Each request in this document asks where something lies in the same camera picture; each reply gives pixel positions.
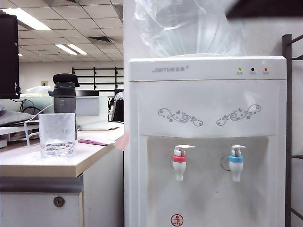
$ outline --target thermos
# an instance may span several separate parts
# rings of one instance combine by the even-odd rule
[[[53,110],[55,113],[76,113],[76,90],[72,82],[57,82],[53,90]]]

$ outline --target white desk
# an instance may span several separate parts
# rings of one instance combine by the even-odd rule
[[[32,125],[28,125],[27,129],[31,130],[31,129],[38,129],[39,125],[38,124],[32,124]],[[9,126],[9,127],[0,127],[0,136],[1,135],[6,135],[6,134],[10,134],[10,133],[15,133],[15,132],[19,132],[19,131],[24,131],[24,127],[23,126]]]
[[[116,140],[123,133],[121,127],[77,137]],[[124,226],[123,153],[113,145],[77,143],[73,156],[42,158],[14,143],[0,149],[0,172],[0,226]],[[53,202],[58,196],[62,207]]]

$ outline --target keyhole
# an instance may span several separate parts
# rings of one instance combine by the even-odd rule
[[[53,199],[53,203],[56,207],[62,207],[65,203],[65,200],[61,196],[57,196]]]

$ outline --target ceiling light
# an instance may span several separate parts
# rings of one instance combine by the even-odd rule
[[[16,15],[17,19],[32,27],[35,30],[51,30],[48,26],[26,13],[21,8],[1,9],[7,14]]]
[[[67,48],[66,46],[64,46],[62,44],[55,44],[55,46],[61,48],[62,50],[66,51],[67,53],[70,53],[72,55],[77,55],[76,52],[72,51],[71,49]]]
[[[80,54],[84,54],[86,55],[87,53],[85,53],[83,50],[81,50],[79,47],[75,46],[74,44],[67,44],[70,48],[74,49],[75,51],[79,52]]]

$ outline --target white water dispenser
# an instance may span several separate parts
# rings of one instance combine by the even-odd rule
[[[286,60],[132,59],[129,70],[125,226],[283,227]]]

